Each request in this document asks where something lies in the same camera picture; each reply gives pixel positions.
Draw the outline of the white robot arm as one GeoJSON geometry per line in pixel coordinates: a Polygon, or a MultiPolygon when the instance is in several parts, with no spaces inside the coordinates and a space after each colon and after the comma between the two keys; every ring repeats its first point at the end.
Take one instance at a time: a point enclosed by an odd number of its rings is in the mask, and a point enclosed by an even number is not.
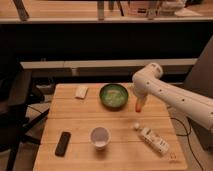
{"type": "Polygon", "coordinates": [[[134,73],[135,96],[143,99],[152,94],[213,133],[213,99],[165,83],[160,80],[162,75],[163,69],[158,63],[149,63],[134,73]]]}

